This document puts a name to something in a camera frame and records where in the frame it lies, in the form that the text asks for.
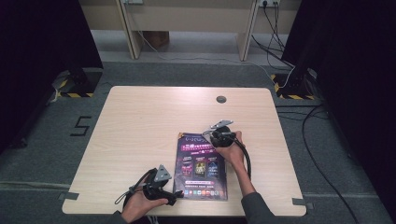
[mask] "wall socket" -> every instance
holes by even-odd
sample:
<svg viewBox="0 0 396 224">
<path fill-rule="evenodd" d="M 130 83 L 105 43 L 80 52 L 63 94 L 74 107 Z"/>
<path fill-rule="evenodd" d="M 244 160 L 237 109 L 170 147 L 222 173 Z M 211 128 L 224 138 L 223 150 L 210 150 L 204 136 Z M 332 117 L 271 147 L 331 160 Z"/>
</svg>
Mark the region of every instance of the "wall socket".
<svg viewBox="0 0 396 224">
<path fill-rule="evenodd" d="M 280 0 L 260 0 L 259 7 L 262 7 L 264 1 L 267 1 L 267 7 L 275 7 L 274 3 L 277 3 L 278 6 L 280 4 Z"/>
</svg>

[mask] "sleeve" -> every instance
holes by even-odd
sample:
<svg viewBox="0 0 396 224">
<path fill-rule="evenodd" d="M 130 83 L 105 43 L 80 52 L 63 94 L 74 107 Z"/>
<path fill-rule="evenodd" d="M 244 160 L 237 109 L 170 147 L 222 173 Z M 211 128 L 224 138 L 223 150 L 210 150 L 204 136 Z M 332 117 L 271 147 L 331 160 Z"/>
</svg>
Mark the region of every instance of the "sleeve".
<svg viewBox="0 0 396 224">
<path fill-rule="evenodd" d="M 121 216 L 119 211 L 113 213 L 106 224 L 128 224 Z"/>
<path fill-rule="evenodd" d="M 276 223 L 274 214 L 270 211 L 260 193 L 246 195 L 242 201 L 248 224 Z"/>
</svg>

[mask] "wooden table top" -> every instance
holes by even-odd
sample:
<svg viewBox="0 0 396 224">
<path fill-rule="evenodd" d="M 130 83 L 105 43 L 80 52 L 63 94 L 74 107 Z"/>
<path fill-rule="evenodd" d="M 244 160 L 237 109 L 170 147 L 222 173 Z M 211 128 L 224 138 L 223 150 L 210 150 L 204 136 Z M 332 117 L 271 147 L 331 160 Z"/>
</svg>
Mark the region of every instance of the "wooden table top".
<svg viewBox="0 0 396 224">
<path fill-rule="evenodd" d="M 223 104 L 218 96 L 226 97 Z M 263 88 L 114 87 L 106 99 L 69 192 L 66 214 L 112 214 L 114 204 L 149 169 L 174 175 L 179 133 L 202 133 L 222 119 L 241 131 L 252 183 L 276 216 L 303 216 L 305 206 L 271 92 Z M 227 163 L 228 201 L 177 199 L 155 216 L 244 216 L 236 175 Z M 172 192 L 173 179 L 164 187 Z"/>
</svg>

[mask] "gray carpet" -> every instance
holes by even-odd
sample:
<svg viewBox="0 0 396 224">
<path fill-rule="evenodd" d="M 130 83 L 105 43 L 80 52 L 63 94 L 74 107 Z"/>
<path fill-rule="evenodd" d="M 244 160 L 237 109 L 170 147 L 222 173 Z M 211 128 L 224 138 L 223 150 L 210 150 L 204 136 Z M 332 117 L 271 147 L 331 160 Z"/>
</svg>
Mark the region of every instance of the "gray carpet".
<svg viewBox="0 0 396 224">
<path fill-rule="evenodd" d="M 304 114 L 313 108 L 308 105 L 318 105 L 320 100 L 278 99 L 272 81 L 254 65 L 104 63 L 104 66 L 92 98 L 59 98 L 36 120 L 27 136 L 28 147 L 6 150 L 0 155 L 0 223 L 106 222 L 105 215 L 63 214 L 63 201 L 58 197 L 72 183 L 108 92 L 118 85 L 270 89 L 305 201 L 313 205 L 304 217 L 280 217 L 279 223 L 354 223 L 304 146 Z M 348 157 L 326 111 L 319 108 L 318 112 L 307 120 L 304 132 L 318 166 L 344 196 L 360 223 L 392 223 L 364 171 Z M 80 116 L 91 117 L 80 122 L 90 128 L 85 136 L 71 136 L 84 131 L 75 128 Z M 160 218 L 160 224 L 184 222 L 244 223 L 244 219 Z"/>
</svg>

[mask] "stand base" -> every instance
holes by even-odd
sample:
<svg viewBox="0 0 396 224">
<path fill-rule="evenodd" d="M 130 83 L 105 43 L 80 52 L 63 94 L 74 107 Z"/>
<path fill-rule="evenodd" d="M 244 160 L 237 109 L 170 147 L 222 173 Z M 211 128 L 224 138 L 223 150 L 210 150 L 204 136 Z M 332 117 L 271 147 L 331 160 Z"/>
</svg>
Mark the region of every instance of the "stand base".
<svg viewBox="0 0 396 224">
<path fill-rule="evenodd" d="M 313 100 L 314 95 L 311 93 L 309 86 L 306 84 L 305 78 L 289 77 L 289 74 L 271 75 L 275 83 L 276 95 L 282 99 L 293 100 Z"/>
<path fill-rule="evenodd" d="M 73 81 L 73 78 L 67 76 L 59 88 L 58 96 L 62 97 L 92 97 L 93 92 L 102 76 L 102 72 L 85 72 L 87 81 L 84 84 L 78 85 Z"/>
</svg>

